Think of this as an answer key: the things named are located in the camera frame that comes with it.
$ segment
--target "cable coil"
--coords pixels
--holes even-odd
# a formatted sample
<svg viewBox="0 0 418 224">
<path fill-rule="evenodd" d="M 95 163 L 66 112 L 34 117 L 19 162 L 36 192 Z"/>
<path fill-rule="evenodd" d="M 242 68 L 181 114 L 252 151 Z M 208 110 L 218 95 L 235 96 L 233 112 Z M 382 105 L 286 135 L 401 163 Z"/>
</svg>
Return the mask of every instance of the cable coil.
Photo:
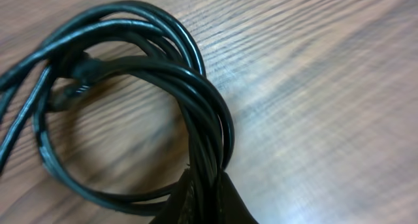
<svg viewBox="0 0 418 224">
<path fill-rule="evenodd" d="M 117 12 L 128 12 L 145 20 L 103 19 Z M 101 61 L 85 52 L 99 43 L 115 40 L 135 44 L 146 56 Z M 62 106 L 76 104 L 84 92 L 100 81 L 130 74 L 160 87 L 178 101 L 189 132 L 190 175 L 197 211 L 203 215 L 204 200 L 213 195 L 217 178 L 231 158 L 234 128 L 225 101 L 206 79 L 202 55 L 195 41 L 176 18 L 139 1 L 99 5 L 80 13 L 0 77 L 0 120 L 24 79 L 41 61 L 46 61 L 45 67 L 0 147 L 0 172 L 25 122 L 32 116 L 39 154 L 54 178 L 106 208 L 127 214 L 157 215 L 166 202 L 137 202 L 169 195 L 176 184 L 137 195 L 104 193 L 83 186 L 69 175 L 56 155 L 45 120 L 48 112 L 66 110 Z M 75 84 L 54 97 L 52 86 L 58 78 L 73 79 Z"/>
</svg>

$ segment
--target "wood grain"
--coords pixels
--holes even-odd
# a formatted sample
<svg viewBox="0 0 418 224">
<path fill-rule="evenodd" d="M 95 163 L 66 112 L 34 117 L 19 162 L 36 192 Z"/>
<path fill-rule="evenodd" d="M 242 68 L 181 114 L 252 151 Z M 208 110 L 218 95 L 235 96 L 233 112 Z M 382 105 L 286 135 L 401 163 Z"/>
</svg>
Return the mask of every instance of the wood grain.
<svg viewBox="0 0 418 224">
<path fill-rule="evenodd" d="M 0 68 L 78 12 L 115 0 L 0 0 Z M 227 172 L 259 223 L 418 223 L 418 0 L 143 0 L 202 50 L 233 113 Z M 110 43 L 104 59 L 140 52 Z M 37 78 L 25 82 L 10 125 Z M 187 132 L 173 98 L 121 76 L 49 117 L 71 174 L 96 189 L 147 191 L 179 178 Z M 148 223 L 52 179 L 30 122 L 0 180 L 0 223 Z"/>
</svg>

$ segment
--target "table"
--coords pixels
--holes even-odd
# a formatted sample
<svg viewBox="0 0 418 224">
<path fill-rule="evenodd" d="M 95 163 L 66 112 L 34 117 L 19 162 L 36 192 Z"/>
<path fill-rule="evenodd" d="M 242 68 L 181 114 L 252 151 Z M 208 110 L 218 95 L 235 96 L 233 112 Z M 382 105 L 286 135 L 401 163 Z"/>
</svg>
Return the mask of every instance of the table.
<svg viewBox="0 0 418 224">
<path fill-rule="evenodd" d="M 116 0 L 0 0 L 7 70 L 75 14 Z M 418 0 L 143 0 L 177 17 L 236 126 L 227 172 L 259 223 L 418 223 Z M 139 53 L 113 42 L 103 59 Z M 1 134 L 37 67 L 9 107 Z M 48 118 L 70 173 L 95 189 L 147 191 L 187 167 L 174 99 L 129 76 Z M 0 223 L 148 223 L 51 178 L 30 122 L 0 180 Z"/>
</svg>

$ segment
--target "wooden table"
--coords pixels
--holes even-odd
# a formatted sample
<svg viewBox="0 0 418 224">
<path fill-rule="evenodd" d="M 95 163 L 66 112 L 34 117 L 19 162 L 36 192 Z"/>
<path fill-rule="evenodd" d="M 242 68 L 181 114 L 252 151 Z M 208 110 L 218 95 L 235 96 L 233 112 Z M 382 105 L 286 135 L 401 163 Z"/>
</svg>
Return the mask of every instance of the wooden table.
<svg viewBox="0 0 418 224">
<path fill-rule="evenodd" d="M 55 27 L 115 0 L 0 0 L 1 71 Z M 202 50 L 236 125 L 227 172 L 259 223 L 418 223 L 418 0 L 143 0 Z M 139 53 L 123 44 L 103 59 Z M 2 135 L 37 79 L 9 108 Z M 121 76 L 49 117 L 83 184 L 120 193 L 177 180 L 187 132 L 172 97 Z M 0 223 L 148 223 L 87 202 L 43 169 L 31 125 L 0 181 Z"/>
</svg>

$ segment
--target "tabletop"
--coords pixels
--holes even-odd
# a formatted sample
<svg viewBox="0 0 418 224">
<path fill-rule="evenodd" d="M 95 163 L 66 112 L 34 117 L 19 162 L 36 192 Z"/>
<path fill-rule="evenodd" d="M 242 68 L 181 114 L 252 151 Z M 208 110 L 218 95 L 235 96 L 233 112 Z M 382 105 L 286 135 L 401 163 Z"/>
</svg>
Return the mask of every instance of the tabletop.
<svg viewBox="0 0 418 224">
<path fill-rule="evenodd" d="M 0 0 L 0 71 L 57 26 L 117 0 Z M 141 0 L 173 14 L 233 115 L 227 172 L 259 223 L 418 223 L 418 0 Z M 102 59 L 138 54 L 110 42 Z M 38 77 L 8 108 L 1 134 Z M 177 180 L 187 131 L 175 100 L 120 76 L 48 115 L 81 183 L 137 193 Z M 28 122 L 0 179 L 0 223 L 148 223 L 88 202 L 42 167 Z"/>
</svg>

